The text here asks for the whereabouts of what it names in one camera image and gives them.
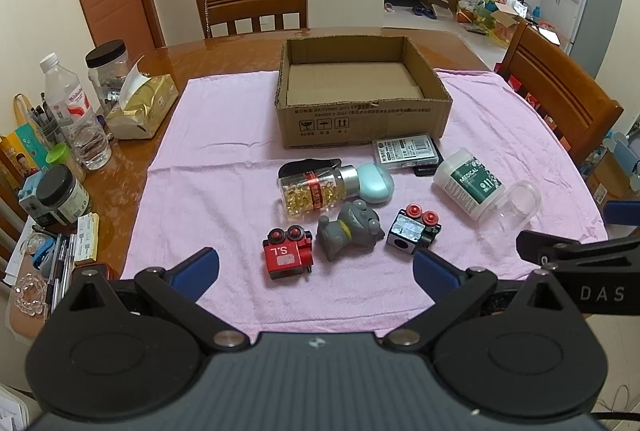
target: metal screw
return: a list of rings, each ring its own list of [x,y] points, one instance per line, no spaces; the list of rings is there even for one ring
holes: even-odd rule
[[[389,341],[398,346],[412,346],[420,342],[420,334],[408,328],[399,328],[389,334]]]
[[[244,334],[237,330],[223,330],[213,336],[213,342],[224,348],[236,348],[244,343]]]

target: refrigerator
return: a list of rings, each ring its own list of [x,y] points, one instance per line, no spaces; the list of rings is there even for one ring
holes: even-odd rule
[[[622,0],[580,0],[565,52],[595,79],[616,26]]]

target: pink towel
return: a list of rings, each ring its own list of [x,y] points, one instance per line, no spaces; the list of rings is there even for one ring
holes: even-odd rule
[[[542,207],[531,229],[583,242],[606,239],[577,169],[525,101],[496,74],[439,73],[454,101],[440,141],[445,158],[464,147],[506,185],[537,184]],[[260,331],[383,335],[433,304],[414,283],[411,256],[384,241],[335,263],[314,244],[313,273],[277,281],[266,273],[262,240],[291,224],[276,184],[280,166],[309,157],[356,166],[373,159],[368,145],[284,150],[273,106],[277,77],[257,72],[189,82],[149,166],[124,277],[151,265],[171,268],[210,246],[220,255],[220,276],[199,304],[252,339]],[[534,268],[518,258],[514,240],[500,248],[485,244],[475,222],[433,179],[403,170],[394,180],[389,204],[374,206],[385,231],[398,210],[415,202],[440,215],[442,232],[431,249],[457,267],[480,265],[505,279]],[[317,220],[303,222],[314,239]]]

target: gold tissue box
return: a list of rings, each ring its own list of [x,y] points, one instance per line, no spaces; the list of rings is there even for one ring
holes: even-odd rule
[[[152,77],[133,93],[124,109],[117,104],[110,111],[107,126],[120,140],[153,138],[178,95],[171,75]]]

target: wooden table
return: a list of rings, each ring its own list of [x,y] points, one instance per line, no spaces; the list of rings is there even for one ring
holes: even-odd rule
[[[291,37],[369,34],[408,36],[434,68],[487,70],[455,34],[435,30],[391,28],[314,28],[227,36],[161,48],[146,54],[139,68],[152,76],[171,74],[182,92],[189,79],[208,75],[277,70],[282,41]],[[100,216],[98,261],[106,262],[118,275],[124,270],[138,205],[146,182],[146,169],[156,156],[173,110],[151,140],[124,140],[112,145],[113,156],[84,182],[93,211]],[[20,271],[27,272],[28,264]],[[15,332],[33,339],[42,327],[11,305],[9,321]]]

